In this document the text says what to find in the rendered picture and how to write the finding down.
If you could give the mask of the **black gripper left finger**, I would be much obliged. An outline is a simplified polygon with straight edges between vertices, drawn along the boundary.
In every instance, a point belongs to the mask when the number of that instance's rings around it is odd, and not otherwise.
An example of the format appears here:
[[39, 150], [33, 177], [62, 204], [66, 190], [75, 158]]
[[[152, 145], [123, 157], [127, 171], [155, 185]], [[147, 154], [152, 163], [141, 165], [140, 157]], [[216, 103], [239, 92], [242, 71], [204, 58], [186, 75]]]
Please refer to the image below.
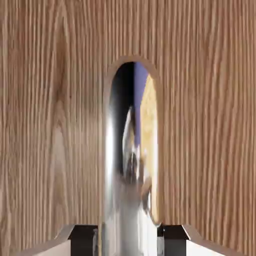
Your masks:
[[70, 224], [52, 240], [26, 249], [25, 256], [98, 256], [98, 226]]

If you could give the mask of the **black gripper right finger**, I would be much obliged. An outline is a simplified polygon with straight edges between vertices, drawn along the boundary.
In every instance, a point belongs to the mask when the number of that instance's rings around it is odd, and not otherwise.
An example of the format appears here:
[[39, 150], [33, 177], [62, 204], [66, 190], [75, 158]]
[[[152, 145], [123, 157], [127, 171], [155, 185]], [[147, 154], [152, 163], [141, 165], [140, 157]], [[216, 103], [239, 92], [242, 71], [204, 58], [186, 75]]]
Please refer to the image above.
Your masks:
[[205, 240], [190, 225], [157, 228], [157, 256], [230, 256], [230, 249]]

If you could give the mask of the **curved shiny metal handle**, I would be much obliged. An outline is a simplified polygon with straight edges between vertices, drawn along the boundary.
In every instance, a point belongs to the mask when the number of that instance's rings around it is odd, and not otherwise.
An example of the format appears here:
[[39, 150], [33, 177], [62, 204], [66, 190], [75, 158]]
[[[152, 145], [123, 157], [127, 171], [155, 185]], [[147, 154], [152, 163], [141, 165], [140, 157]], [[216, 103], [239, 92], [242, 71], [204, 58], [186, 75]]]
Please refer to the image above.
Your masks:
[[155, 80], [123, 63], [106, 106], [102, 256], [157, 256], [159, 135]]

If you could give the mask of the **light wood cabinet door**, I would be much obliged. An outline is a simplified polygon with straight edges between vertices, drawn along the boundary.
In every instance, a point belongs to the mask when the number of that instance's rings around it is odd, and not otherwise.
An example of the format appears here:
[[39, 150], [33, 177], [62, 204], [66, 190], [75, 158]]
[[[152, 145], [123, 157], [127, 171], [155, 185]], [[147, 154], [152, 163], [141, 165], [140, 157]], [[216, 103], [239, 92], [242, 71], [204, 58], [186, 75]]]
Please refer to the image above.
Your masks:
[[163, 220], [256, 256], [256, 0], [0, 0], [0, 256], [100, 220], [125, 57], [156, 77]]

